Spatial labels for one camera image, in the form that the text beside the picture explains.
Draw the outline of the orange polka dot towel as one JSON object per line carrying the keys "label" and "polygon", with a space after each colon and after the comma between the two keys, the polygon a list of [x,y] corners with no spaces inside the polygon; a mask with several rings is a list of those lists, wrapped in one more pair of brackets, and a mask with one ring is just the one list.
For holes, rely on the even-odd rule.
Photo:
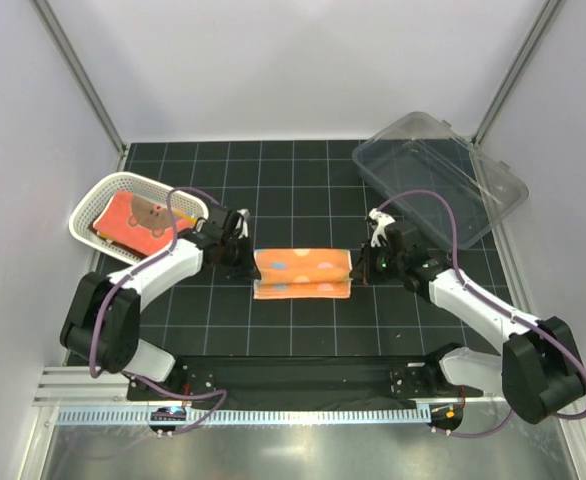
{"label": "orange polka dot towel", "polygon": [[258,249],[254,260],[261,278],[255,300],[347,299],[351,294],[351,253],[343,249]]}

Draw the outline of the yellow blue patterned towel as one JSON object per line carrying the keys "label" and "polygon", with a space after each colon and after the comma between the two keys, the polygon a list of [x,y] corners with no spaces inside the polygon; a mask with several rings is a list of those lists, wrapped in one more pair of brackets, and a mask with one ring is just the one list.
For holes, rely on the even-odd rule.
{"label": "yellow blue patterned towel", "polygon": [[137,256],[148,256],[171,243],[172,223],[165,212],[143,220],[130,215],[127,219],[105,214],[90,226],[92,233],[112,245],[122,247]]}

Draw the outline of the pink brown towel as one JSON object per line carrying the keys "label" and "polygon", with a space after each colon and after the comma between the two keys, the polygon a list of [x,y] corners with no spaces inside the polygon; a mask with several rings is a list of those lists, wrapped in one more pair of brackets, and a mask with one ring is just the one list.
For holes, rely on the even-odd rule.
{"label": "pink brown towel", "polygon": [[124,190],[110,197],[92,222],[91,230],[140,259],[157,253],[173,241],[167,208]]}

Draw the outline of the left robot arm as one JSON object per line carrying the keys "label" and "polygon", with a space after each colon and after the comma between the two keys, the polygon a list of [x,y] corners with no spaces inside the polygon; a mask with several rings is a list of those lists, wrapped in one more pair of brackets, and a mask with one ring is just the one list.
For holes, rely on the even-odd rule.
{"label": "left robot arm", "polygon": [[142,312],[180,281],[208,266],[230,277],[257,280],[246,209],[212,205],[195,226],[174,232],[168,246],[109,275],[90,272],[77,286],[61,329],[60,343],[89,362],[94,378],[103,372],[150,380],[163,400],[181,395],[185,377],[171,353],[140,336]]}

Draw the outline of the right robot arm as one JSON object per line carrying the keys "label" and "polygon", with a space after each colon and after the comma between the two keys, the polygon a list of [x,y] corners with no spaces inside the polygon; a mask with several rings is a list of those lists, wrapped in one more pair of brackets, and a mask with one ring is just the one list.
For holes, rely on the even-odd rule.
{"label": "right robot arm", "polygon": [[[506,400],[514,414],[537,424],[586,397],[586,369],[568,324],[541,320],[475,283],[454,260],[439,260],[420,245],[418,229],[377,209],[351,277],[364,284],[398,281],[406,290],[455,316],[494,349],[476,352],[451,344],[431,354],[425,388],[446,396],[457,386]],[[586,409],[580,414],[586,417]]]}

